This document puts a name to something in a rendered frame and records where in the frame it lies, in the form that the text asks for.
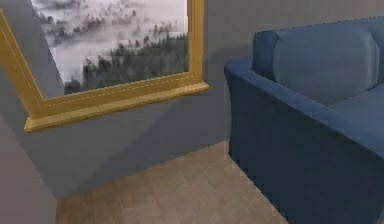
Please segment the blue sofa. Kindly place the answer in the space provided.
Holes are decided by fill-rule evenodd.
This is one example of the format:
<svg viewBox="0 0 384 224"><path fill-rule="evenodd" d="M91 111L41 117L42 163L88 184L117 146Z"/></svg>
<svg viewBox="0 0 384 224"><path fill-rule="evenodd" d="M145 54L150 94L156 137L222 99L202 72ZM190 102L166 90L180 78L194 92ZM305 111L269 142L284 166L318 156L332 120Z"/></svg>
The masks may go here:
<svg viewBox="0 0 384 224"><path fill-rule="evenodd" d="M259 31L229 155L289 224L384 224L384 16Z"/></svg>

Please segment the yellow framed window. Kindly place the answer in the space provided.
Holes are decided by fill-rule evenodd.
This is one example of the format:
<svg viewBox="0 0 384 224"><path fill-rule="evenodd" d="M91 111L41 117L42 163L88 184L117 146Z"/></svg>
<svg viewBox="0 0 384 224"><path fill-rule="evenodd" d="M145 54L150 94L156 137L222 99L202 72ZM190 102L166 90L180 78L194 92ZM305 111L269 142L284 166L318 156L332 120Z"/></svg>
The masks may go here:
<svg viewBox="0 0 384 224"><path fill-rule="evenodd" d="M26 132L62 126L146 104L200 93L209 88L202 78L204 0L187 0L188 70L133 83L45 98L10 25L10 8L0 6L0 67L17 92L28 117Z"/></svg>

